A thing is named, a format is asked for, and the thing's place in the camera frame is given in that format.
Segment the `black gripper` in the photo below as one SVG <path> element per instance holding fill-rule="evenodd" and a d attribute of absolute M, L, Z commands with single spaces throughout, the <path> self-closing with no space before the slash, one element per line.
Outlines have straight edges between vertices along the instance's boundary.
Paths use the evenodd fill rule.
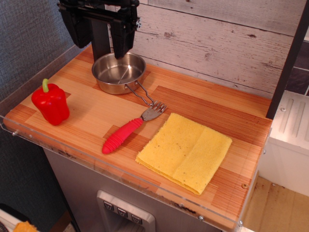
<path fill-rule="evenodd" d="M 60 0 L 58 7 L 63 22 L 74 42 L 84 48 L 91 42 L 91 22 L 111 23 L 111 36 L 116 59 L 132 49 L 135 30 L 140 28 L 138 0 Z"/>

